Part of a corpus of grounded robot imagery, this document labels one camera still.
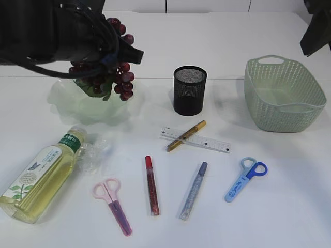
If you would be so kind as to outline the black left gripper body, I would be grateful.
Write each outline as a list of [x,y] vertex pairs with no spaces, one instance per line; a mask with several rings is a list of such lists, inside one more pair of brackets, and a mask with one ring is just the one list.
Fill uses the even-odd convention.
[[102,14],[104,1],[1,1],[1,64],[98,62],[116,53],[140,64],[143,51],[120,37]]

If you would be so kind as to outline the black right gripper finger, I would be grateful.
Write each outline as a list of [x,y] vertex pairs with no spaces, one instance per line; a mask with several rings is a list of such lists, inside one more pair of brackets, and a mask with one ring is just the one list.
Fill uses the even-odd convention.
[[330,47],[330,0],[304,0],[304,4],[312,19],[300,47],[305,56],[310,56],[325,45]]

